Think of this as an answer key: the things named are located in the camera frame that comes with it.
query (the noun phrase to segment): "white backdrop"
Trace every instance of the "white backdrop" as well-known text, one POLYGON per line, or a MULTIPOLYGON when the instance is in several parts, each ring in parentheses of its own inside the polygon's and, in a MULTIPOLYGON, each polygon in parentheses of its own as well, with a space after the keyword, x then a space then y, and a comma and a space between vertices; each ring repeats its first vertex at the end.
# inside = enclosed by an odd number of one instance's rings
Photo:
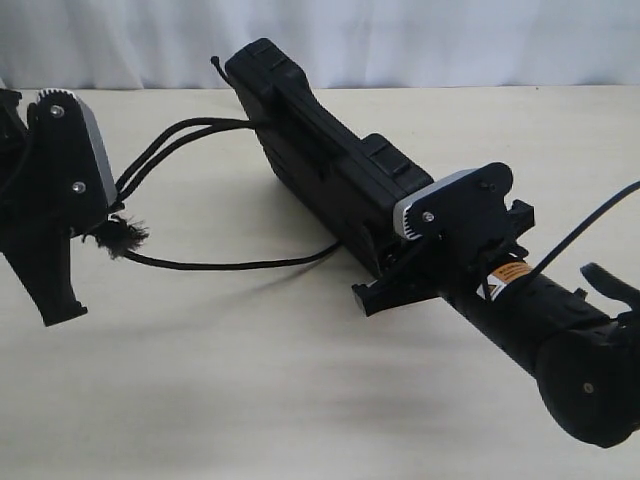
POLYGON ((0 84, 222 87, 261 36, 315 87, 640 83, 637 0, 0 0, 0 84))

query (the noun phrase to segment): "screw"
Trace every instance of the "screw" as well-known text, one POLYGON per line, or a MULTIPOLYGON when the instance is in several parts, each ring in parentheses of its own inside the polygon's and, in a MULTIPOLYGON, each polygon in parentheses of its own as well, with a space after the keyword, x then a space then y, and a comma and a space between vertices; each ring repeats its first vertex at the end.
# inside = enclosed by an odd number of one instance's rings
POLYGON ((73 190, 73 193, 81 195, 87 191, 87 186, 84 184, 84 182, 75 182, 73 185, 71 185, 71 190, 73 190))
POLYGON ((51 116, 53 118, 64 117, 64 108, 62 108, 60 105, 51 105, 49 111, 51 112, 51 116))

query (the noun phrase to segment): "white table surface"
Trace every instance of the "white table surface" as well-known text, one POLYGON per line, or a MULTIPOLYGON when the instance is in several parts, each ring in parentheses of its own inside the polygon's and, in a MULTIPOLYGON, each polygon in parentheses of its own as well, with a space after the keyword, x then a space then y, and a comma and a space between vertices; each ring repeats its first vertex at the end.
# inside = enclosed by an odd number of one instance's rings
MULTIPOLYGON (((243 117, 231 91, 80 92, 118 175, 169 124, 243 117)), ((536 207, 538 261, 638 178, 640 88, 319 91, 432 176, 509 164, 536 207)), ((33 98, 26 93, 26 100, 33 98)), ((640 286, 637 198, 548 275, 587 288, 598 261, 640 286)), ((127 204, 143 252, 244 261, 315 252, 331 235, 278 183, 251 132, 181 150, 127 204)), ((551 419, 535 382, 441 300, 365 318, 346 252, 309 270, 181 273, 73 244, 89 314, 44 328, 0 274, 3 479, 637 479, 640 434, 611 450, 551 419)), ((590 293, 610 314, 622 307, 590 293)))

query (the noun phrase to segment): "orange warning label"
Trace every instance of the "orange warning label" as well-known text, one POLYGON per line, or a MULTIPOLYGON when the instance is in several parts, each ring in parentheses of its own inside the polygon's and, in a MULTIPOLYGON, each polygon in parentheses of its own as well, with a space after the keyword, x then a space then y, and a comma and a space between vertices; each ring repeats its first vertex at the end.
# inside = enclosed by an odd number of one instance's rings
POLYGON ((531 267, 524 262, 512 262, 495 269, 492 275, 498 280, 509 284, 531 271, 531 267))

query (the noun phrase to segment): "frayed rope end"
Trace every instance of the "frayed rope end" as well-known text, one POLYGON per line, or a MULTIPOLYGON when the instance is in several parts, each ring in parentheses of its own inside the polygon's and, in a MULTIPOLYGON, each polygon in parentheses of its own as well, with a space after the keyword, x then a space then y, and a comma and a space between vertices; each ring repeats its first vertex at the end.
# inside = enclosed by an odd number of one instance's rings
POLYGON ((140 248, 149 237, 149 233, 141 222, 129 223, 118 215, 112 215, 99 227, 82 237, 83 242, 87 236, 94 237, 98 247, 106 248, 109 256, 116 259, 128 251, 140 248))

